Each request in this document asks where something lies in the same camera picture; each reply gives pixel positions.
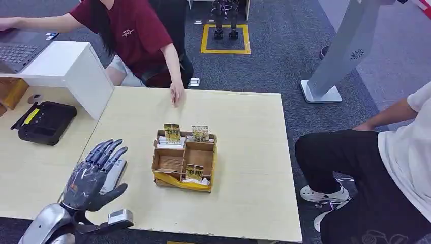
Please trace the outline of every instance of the robotic arm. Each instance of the robotic arm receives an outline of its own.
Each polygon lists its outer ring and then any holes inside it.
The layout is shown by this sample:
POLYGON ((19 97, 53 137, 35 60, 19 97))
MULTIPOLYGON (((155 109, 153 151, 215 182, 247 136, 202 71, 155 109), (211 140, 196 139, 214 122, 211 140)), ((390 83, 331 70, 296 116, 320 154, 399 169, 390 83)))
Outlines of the robotic arm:
POLYGON ((76 231, 104 233, 133 226, 133 215, 125 209, 111 213, 108 222, 101 225, 94 225, 85 217, 86 211, 100 210, 127 188, 124 183, 110 192, 100 193, 109 171, 127 151, 127 147, 123 147, 114 153, 121 143, 121 139, 99 143, 73 170, 62 202, 46 206, 25 231, 19 244, 75 244, 76 231))

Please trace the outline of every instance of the cardboard box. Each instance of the cardboard box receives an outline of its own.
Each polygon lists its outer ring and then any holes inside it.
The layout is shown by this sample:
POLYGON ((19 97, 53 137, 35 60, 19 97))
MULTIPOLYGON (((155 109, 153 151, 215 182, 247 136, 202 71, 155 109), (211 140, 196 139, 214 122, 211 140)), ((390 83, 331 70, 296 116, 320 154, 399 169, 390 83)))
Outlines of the cardboard box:
POLYGON ((2 104, 0 104, 0 116, 2 116, 4 113, 6 113, 7 109, 5 106, 3 106, 2 104))
POLYGON ((0 77, 0 103, 14 109, 28 89, 23 79, 0 77))
MULTIPOLYGON (((181 132, 181 136, 192 135, 192 132, 181 132)), ((213 142, 186 141, 183 149, 157 148, 159 137, 165 136, 164 130, 158 130, 154 141, 154 156, 152 171, 154 182, 158 186, 179 187, 195 191, 211 192, 214 182, 214 167, 217 161, 216 136, 209 135, 213 142), (198 165, 203 167, 203 178, 210 181, 208 186, 182 182, 186 178, 186 165, 198 165)))

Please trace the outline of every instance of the robotic thumb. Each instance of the robotic thumb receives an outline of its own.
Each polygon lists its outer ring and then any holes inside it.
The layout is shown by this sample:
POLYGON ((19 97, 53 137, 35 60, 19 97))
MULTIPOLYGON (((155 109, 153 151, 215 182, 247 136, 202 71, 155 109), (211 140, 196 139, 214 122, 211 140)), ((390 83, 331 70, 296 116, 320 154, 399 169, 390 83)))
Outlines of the robotic thumb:
POLYGON ((112 202, 115 198, 121 196, 126 189, 127 189, 127 184, 123 183, 110 192, 107 192, 103 195, 100 194, 98 198, 91 203, 88 211, 91 211, 91 212, 99 211, 103 206, 112 202))

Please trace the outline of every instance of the robot feet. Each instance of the robot feet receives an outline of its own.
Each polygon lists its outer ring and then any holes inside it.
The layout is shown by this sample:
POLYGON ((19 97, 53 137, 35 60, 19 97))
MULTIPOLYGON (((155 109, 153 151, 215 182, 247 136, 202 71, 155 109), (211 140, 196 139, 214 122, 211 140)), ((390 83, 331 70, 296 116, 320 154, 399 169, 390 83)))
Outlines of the robot feet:
POLYGON ((223 30, 222 29, 216 29, 214 32, 214 39, 221 40, 223 39, 223 30))
POLYGON ((238 39, 238 32, 235 30, 231 30, 231 32, 229 33, 229 38, 232 40, 238 39))

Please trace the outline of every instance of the black hair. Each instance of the black hair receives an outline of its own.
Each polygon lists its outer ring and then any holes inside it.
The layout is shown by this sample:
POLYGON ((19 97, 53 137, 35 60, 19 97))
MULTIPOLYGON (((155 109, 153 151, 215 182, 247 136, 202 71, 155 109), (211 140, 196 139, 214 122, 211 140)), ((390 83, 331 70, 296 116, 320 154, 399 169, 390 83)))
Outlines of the black hair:
POLYGON ((111 30, 106 6, 100 0, 88 1, 91 1, 91 22, 102 38, 103 47, 109 56, 112 56, 115 54, 115 36, 111 30))

